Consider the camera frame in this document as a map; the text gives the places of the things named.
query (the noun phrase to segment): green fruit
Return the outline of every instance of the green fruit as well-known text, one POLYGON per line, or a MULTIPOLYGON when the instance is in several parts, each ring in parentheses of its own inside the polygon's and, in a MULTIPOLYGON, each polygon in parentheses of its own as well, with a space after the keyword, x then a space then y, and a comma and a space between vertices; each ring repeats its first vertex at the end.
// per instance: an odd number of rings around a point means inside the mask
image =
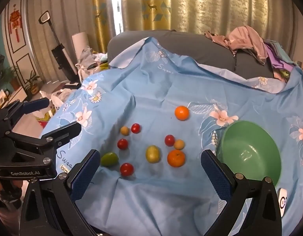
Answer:
POLYGON ((146 160, 149 163, 157 163, 160 160, 160 150, 157 146, 151 145, 146 149, 146 160))
POLYGON ((100 165, 103 167, 111 167, 118 163, 119 157, 115 153, 106 153, 101 157, 100 165))

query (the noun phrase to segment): green plant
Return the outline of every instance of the green plant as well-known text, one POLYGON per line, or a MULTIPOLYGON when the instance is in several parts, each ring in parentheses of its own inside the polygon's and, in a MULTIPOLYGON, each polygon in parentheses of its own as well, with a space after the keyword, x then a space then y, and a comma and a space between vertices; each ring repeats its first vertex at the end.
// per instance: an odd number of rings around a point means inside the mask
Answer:
POLYGON ((34 71, 31 71, 29 79, 26 79, 25 81, 25 91, 28 95, 31 95, 31 89, 35 84, 35 81, 37 81, 40 78, 38 75, 34 75, 34 71))
POLYGON ((30 87, 32 87, 34 85, 34 82, 40 78, 40 76, 34 75, 33 72, 34 71, 31 71, 29 79, 26 79, 25 81, 25 84, 29 84, 30 87))
POLYGON ((0 70, 0 87, 6 83, 9 83, 16 76, 17 69, 11 67, 3 67, 0 70))

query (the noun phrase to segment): yellow cherry tomato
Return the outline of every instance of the yellow cherry tomato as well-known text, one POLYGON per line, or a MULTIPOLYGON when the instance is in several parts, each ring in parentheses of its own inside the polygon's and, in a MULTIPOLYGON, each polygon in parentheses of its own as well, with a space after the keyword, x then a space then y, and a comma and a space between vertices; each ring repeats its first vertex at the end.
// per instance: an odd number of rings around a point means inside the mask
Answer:
POLYGON ((130 133, 130 130, 127 126, 123 126, 121 129, 120 129, 120 133, 124 136, 128 136, 129 133, 130 133))
POLYGON ((177 150, 182 150, 184 148, 185 144, 184 141, 181 139, 178 139, 175 141, 173 147, 177 150))

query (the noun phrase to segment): pile of clothes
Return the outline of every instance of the pile of clothes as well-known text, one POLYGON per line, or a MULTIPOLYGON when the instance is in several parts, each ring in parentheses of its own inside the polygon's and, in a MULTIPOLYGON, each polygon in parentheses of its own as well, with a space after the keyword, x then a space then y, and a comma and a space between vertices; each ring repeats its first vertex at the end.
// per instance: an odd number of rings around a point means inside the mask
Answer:
POLYGON ((78 68, 78 76, 80 78, 80 82, 82 82, 89 75, 109 69, 108 54, 97 53, 87 46, 83 49, 75 66, 78 68))
POLYGON ((269 60, 274 78, 283 82, 288 81, 290 72, 297 66, 278 42, 262 39, 250 26, 237 27, 227 36, 210 32, 206 32, 205 36, 231 50, 234 56, 237 50, 242 49, 254 56, 262 65, 269 60))

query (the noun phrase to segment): deer pattern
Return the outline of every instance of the deer pattern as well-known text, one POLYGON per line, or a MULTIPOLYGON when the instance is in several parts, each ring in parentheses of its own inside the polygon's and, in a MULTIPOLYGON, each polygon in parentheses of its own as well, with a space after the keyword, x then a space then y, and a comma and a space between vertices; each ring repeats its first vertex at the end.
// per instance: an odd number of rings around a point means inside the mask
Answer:
POLYGON ((154 2, 151 2, 151 3, 147 3, 148 7, 150 8, 150 10, 152 11, 152 9, 156 9, 157 11, 157 6, 154 5, 154 2))

